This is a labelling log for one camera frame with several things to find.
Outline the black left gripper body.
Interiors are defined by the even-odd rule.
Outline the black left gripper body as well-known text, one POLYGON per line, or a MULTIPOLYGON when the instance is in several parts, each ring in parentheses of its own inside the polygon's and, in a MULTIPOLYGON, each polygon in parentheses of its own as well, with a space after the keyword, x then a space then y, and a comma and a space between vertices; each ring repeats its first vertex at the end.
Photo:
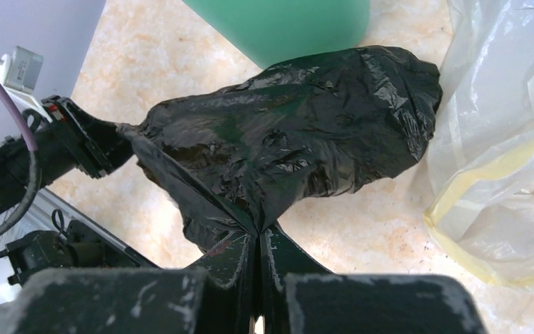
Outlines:
MULTIPOLYGON (((40 188, 76 168, 70 154, 45 125, 34 133, 38 144, 40 188)), ((23 139, 10 139, 0 147, 0 214, 23 198, 29 180, 29 151, 23 139)))

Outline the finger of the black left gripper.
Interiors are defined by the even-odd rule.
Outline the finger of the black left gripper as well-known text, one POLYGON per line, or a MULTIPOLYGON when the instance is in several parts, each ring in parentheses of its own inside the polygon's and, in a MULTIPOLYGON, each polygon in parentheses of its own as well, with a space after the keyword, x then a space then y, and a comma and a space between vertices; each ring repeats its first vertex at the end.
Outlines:
POLYGON ((68 97, 52 95, 42 105, 53 119, 49 128, 55 138, 89 177, 106 177, 133 157, 131 144, 117 133, 114 122, 90 115, 68 97))

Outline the black trash bag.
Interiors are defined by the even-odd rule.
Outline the black trash bag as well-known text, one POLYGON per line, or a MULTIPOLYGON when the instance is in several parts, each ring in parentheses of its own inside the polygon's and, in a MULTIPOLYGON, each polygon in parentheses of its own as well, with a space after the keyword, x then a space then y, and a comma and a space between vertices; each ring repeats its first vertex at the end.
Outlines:
POLYGON ((359 47, 160 102, 118 134, 178 206, 185 238, 209 250, 231 231, 258 236, 299 200, 355 193, 413 167, 441 100, 434 63, 359 47))

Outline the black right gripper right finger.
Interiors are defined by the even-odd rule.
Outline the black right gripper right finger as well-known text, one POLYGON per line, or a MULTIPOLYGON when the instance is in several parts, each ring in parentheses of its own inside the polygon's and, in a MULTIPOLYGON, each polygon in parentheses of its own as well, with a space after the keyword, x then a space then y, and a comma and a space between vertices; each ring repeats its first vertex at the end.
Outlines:
POLYGON ((487 332, 454 278, 332 273, 279 225, 259 242, 266 333, 487 332))

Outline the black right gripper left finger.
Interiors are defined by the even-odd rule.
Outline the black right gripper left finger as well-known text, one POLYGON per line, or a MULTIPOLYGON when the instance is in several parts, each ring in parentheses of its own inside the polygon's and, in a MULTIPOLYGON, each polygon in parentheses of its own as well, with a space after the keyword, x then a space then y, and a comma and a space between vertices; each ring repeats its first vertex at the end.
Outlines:
POLYGON ((183 269, 47 269, 8 333, 250 333, 255 238, 231 232, 183 269))

